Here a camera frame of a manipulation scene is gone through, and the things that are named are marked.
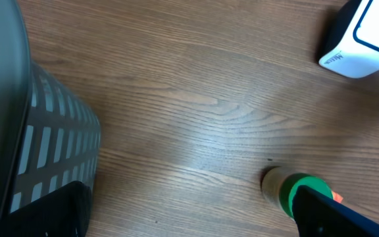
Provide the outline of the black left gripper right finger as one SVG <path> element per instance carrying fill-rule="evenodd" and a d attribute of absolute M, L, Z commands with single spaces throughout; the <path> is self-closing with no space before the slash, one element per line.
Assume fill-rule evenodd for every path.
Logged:
<path fill-rule="evenodd" d="M 379 236 L 378 223 L 308 186 L 297 189 L 292 212 L 300 236 Z"/>

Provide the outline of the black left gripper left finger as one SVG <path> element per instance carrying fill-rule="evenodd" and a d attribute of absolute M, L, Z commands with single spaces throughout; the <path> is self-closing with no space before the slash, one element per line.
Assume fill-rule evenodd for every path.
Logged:
<path fill-rule="evenodd" d="M 0 236 L 85 236 L 91 201 L 91 188 L 73 181 L 11 213 L 0 224 Z"/>

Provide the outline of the small orange box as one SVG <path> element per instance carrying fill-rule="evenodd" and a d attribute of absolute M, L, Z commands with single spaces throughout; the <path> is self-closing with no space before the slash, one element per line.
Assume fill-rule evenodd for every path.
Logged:
<path fill-rule="evenodd" d="M 332 199 L 338 203 L 343 201 L 343 197 L 335 191 L 332 191 Z"/>

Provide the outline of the green lid jar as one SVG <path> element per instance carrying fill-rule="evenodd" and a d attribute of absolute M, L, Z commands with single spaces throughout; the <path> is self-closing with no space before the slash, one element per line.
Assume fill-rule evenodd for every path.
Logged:
<path fill-rule="evenodd" d="M 293 169 L 274 167 L 265 173 L 261 181 L 261 191 L 265 199 L 291 219 L 293 219 L 293 199 L 300 186 L 310 187 L 333 199 L 332 190 L 323 179 Z"/>

